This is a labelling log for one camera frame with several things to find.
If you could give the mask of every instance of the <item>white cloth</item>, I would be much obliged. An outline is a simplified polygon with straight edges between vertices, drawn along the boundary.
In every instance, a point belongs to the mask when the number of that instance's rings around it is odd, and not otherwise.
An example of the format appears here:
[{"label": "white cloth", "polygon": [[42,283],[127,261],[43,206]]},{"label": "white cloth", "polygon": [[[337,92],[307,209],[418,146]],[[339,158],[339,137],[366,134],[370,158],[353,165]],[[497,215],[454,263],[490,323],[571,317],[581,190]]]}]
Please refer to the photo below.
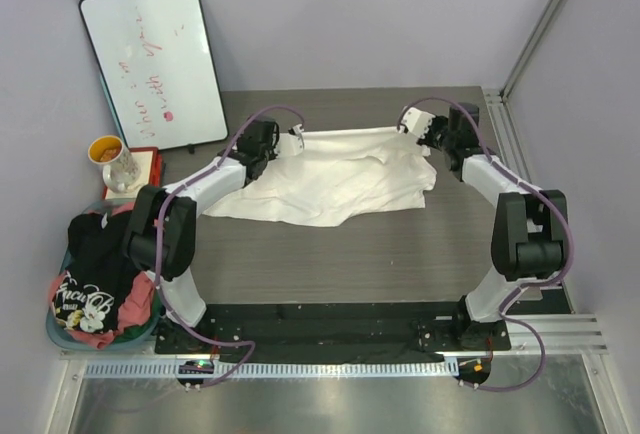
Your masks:
[{"label": "white cloth", "polygon": [[269,162],[205,214],[329,227],[365,212],[423,208],[436,171],[415,141],[393,127],[305,132],[302,154]]}]

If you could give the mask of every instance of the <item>black t-shirt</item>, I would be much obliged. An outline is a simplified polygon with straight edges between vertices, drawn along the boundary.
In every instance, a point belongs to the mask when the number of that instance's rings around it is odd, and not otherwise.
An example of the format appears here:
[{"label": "black t-shirt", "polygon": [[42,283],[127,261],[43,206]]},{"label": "black t-shirt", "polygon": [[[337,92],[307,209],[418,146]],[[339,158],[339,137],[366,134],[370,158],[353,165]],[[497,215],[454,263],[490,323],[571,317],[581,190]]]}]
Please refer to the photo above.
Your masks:
[{"label": "black t-shirt", "polygon": [[69,224],[73,261],[53,298],[58,324],[69,330],[104,333],[118,327],[118,309],[139,269],[122,254],[131,211],[108,217],[81,214]]}]

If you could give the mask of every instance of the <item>metal floor panel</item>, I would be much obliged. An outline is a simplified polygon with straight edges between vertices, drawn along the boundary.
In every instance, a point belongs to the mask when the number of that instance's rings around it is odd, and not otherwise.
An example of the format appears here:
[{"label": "metal floor panel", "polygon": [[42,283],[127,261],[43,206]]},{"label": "metal floor panel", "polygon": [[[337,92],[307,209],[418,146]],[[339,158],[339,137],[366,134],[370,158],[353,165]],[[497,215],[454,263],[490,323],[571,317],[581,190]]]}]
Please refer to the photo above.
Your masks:
[{"label": "metal floor panel", "polygon": [[[491,384],[516,384],[537,363],[535,356],[496,358]],[[188,393],[177,385],[175,380],[157,379],[85,380],[70,432],[606,432],[581,356],[551,357],[538,382],[512,394],[474,392],[443,377],[235,381]],[[159,396],[164,397],[153,402]],[[136,412],[118,413],[114,408]]]},{"label": "metal floor panel", "polygon": [[[313,131],[391,126],[406,104],[433,95],[478,104],[482,132],[497,149],[479,87],[233,92],[223,101],[232,133],[270,104],[299,108]],[[423,107],[448,112],[443,103]],[[282,126],[296,121],[286,112],[273,117]],[[164,153],[165,181],[206,165],[223,145]],[[210,303],[458,300],[490,266],[495,211],[445,170],[440,153],[429,162],[438,177],[425,209],[361,215],[337,228],[201,216],[192,264],[201,295]]]}]

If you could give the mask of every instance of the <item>clothing pile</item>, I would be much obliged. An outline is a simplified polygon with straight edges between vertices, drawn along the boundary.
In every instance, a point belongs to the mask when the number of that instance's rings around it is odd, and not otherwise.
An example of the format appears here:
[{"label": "clothing pile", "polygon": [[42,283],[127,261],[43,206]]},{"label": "clothing pile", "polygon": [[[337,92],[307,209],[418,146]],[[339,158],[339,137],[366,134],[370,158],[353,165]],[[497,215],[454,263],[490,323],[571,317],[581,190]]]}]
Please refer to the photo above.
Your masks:
[{"label": "clothing pile", "polygon": [[333,227],[368,212],[421,209],[436,183],[429,153],[395,127],[305,132],[301,154],[270,161],[204,213]]},{"label": "clothing pile", "polygon": [[153,282],[121,252],[132,207],[75,217],[68,229],[73,260],[49,287],[58,325],[97,349],[135,339],[161,307]]}]

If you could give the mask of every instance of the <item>metal frame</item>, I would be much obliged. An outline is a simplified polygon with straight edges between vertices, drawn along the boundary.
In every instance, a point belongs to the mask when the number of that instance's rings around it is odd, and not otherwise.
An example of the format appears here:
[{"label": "metal frame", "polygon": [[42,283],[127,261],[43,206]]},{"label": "metal frame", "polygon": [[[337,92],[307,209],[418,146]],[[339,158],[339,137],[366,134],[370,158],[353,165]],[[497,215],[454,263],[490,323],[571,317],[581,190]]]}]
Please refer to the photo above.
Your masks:
[{"label": "metal frame", "polygon": [[[185,360],[161,356],[160,359],[96,360],[87,365],[85,379],[215,379],[231,370],[234,364],[214,361],[215,372],[201,375],[181,374]],[[418,364],[244,364],[233,374],[234,380],[253,379],[326,379],[363,377],[438,377],[457,376],[455,357],[444,362]]]},{"label": "metal frame", "polygon": [[[549,355],[607,354],[606,343],[596,317],[592,314],[534,314],[513,316],[530,324],[541,336]],[[448,320],[451,317],[440,316],[437,320]],[[538,355],[540,349],[534,336],[526,328],[507,323],[507,331],[511,340],[511,350],[495,351],[495,356]],[[173,378],[175,367],[190,360],[203,359],[202,354],[162,355],[155,354],[153,342],[146,342],[132,351],[88,352],[63,351],[61,358],[69,362],[86,362],[85,377],[96,378]],[[486,356],[485,351],[443,351],[443,363],[421,363],[402,365],[348,365],[342,366],[299,366],[290,364],[248,364],[239,372],[240,378],[317,378],[317,377],[367,377],[401,376],[406,374],[432,376],[437,374],[452,375],[449,364],[452,358]],[[220,363],[222,369],[226,363]]]},{"label": "metal frame", "polygon": [[502,162],[522,179],[534,182],[521,148],[515,124],[497,89],[482,89]]},{"label": "metal frame", "polygon": [[86,367],[87,361],[67,361],[56,405],[47,430],[49,434],[66,434],[69,432]]},{"label": "metal frame", "polygon": [[508,99],[509,96],[511,96],[513,89],[520,80],[522,73],[529,65],[529,61],[538,48],[540,41],[542,41],[542,39],[549,31],[551,24],[558,16],[558,13],[562,9],[562,6],[564,6],[566,1],[567,0],[549,0],[549,2],[547,3],[544,11],[542,12],[542,15],[540,16],[540,19],[538,19],[538,22],[533,29],[533,32],[525,43],[524,48],[522,49],[522,52],[518,57],[518,60],[513,66],[511,73],[509,73],[509,76],[507,77],[507,81],[501,92],[501,96],[503,99]]},{"label": "metal frame", "polygon": [[607,433],[629,434],[636,432],[635,429],[631,429],[629,417],[625,415],[623,408],[623,398],[616,389],[615,374],[612,372],[615,368],[611,357],[583,354],[582,361]]}]

